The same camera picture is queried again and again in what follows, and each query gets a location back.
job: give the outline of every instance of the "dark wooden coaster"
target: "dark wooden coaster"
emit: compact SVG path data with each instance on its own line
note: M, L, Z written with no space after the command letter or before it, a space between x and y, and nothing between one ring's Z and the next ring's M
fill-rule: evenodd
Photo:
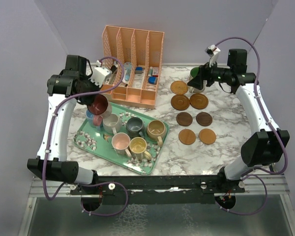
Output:
M188 92L188 85L184 81L175 81L171 84L171 91L174 94L185 94Z
M211 129L203 129L199 133L199 139L204 144L213 144L216 140L216 135Z
M190 97L190 104L196 109L204 109L208 105L208 98L201 93L195 93Z
M187 112L180 112L177 115L176 120L181 126L189 126L192 123L192 116Z
M196 120L197 123L202 126L209 126L210 124L212 124L213 121L212 116L206 112L200 112L199 114L197 114Z
M190 101L189 98L185 95L175 95L174 97L172 97L171 105L176 110L183 111L189 107Z
M178 137L179 140L185 145L191 145L196 140L195 133L190 129L183 129L182 131L180 131Z

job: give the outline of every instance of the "mug handle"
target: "mug handle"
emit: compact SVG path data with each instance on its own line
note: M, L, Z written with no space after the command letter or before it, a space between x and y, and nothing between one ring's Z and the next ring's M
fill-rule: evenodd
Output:
M159 145L160 147L163 147L163 140L161 136L157 137L157 145Z
M130 151L129 151L128 149L126 149L125 151L126 151L127 156L128 156L129 158L132 158L132 155L131 155Z
M115 127L113 127L113 129L112 129L112 130L113 130L113 134L114 134L114 135L116 135L116 134L117 134L117 130L116 130L116 128L115 128Z
M100 116L100 115L94 115L94 117L93 117L93 124L95 126L100 126L100 124L102 123L102 121L103 121L103 117L102 116Z
M147 160L149 160L149 161L152 160L152 155L148 151L145 151L144 155L146 156Z
M139 132L139 135L140 135L141 138L145 139L144 134L143 134L142 131Z

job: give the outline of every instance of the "teal tray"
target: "teal tray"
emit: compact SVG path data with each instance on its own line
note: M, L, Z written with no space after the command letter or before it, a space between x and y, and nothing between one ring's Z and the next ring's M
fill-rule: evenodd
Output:
M125 125L131 117L139 117L140 119L142 119L145 124L145 128L147 127L148 123L150 123L152 120L155 120L152 117L148 117L142 113L135 112L128 108L119 106L115 103L111 103L111 105L113 107L113 113L119 115L122 121L122 128L119 133L127 133ZM163 142L166 141L166 137L169 132L168 124L165 122L164 124L167 128L167 133L164 137ZM105 160L113 162L116 165L122 166L141 175L151 174L155 166L157 157L159 156L159 153L162 149L157 145L156 141L151 140L145 132L147 151L152 155L153 158L151 161L148 161L146 159L139 161L133 158L130 159L126 155L117 154L112 146L112 137L113 134L106 133L103 128L101 128L101 130L93 128L90 126L88 121L85 120L78 130L77 134L74 136L73 143L75 144L75 146L84 151L92 153Z

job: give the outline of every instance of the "white marble tabletop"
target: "white marble tabletop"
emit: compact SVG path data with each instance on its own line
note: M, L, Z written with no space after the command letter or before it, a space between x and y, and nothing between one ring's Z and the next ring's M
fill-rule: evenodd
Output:
M203 92L209 100L205 109L197 110L189 106L186 110L193 117L192 124L189 127L178 125L176 116L181 111L171 106L174 94L170 90L170 85L176 80L187 82L191 69L192 67L163 66L155 109L130 107L132 110L160 119L170 126L169 134L151 175L216 174L221 167L231 163L240 155L242 144L251 135L248 119L239 100L235 95L223 92L217 83ZM188 92L185 95L190 97L192 94ZM85 106L77 105L72 116L67 146L68 160L78 161L81 167L96 170L101 176L137 175L74 146L73 137L85 120L85 111ZM196 122L196 115L202 111L213 117L212 124L206 127L212 129L217 136L216 142L212 145L203 144L198 137L199 132L205 128ZM185 128L193 130L197 136L195 143L189 146L182 144L178 139L179 132Z

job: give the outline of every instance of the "gray mug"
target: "gray mug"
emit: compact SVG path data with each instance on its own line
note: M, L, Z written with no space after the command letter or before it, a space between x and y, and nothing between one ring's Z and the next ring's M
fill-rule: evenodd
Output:
M141 137L145 138L144 136L144 123L138 117L132 117L128 120L126 125L127 134L130 138Z

